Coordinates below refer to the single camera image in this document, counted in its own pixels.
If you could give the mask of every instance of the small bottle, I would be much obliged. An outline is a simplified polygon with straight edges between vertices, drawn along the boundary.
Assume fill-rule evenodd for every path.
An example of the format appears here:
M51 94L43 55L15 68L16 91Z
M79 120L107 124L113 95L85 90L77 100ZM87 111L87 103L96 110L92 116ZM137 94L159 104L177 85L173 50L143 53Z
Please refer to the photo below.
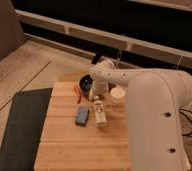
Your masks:
M98 96L94 97L94 113L97 127L104 127L107 125L107 119L104 112L104 106Z

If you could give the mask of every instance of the red object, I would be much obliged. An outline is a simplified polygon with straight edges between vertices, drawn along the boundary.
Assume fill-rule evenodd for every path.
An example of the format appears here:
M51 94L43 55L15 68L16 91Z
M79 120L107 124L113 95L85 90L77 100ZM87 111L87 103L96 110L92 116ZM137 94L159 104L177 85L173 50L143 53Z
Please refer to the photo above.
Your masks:
M76 94L77 94L77 104L79 104L79 103L81 102L81 97L82 97L79 86L78 86L78 85L75 85L75 86L74 86L74 90L75 90L75 92L76 92Z

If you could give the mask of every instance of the wooden cutting board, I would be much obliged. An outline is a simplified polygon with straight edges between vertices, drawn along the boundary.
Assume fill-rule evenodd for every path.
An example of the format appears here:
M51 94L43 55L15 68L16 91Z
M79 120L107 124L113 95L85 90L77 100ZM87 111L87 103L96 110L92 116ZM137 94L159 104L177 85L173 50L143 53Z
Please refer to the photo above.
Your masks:
M103 100L107 126L97 128L93 103L77 104L75 82L57 82L45 120L35 162L36 171L130 171L124 105ZM78 106L87 106L86 127L75 125Z

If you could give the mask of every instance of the black mat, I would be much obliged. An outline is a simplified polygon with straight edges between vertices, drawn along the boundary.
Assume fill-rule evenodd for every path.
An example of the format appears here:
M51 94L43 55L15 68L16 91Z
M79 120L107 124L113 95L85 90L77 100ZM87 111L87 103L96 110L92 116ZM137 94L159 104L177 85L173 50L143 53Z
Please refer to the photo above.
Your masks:
M51 92L15 94L0 149L0 171L33 170Z

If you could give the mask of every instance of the black bowl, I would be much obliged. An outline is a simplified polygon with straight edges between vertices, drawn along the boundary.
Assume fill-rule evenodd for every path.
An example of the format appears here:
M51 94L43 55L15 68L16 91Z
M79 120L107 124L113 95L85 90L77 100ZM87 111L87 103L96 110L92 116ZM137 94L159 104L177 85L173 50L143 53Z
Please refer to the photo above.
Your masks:
M90 77L89 74L83 76L79 81L79 87L85 95L90 93L90 89L93 83L93 79Z

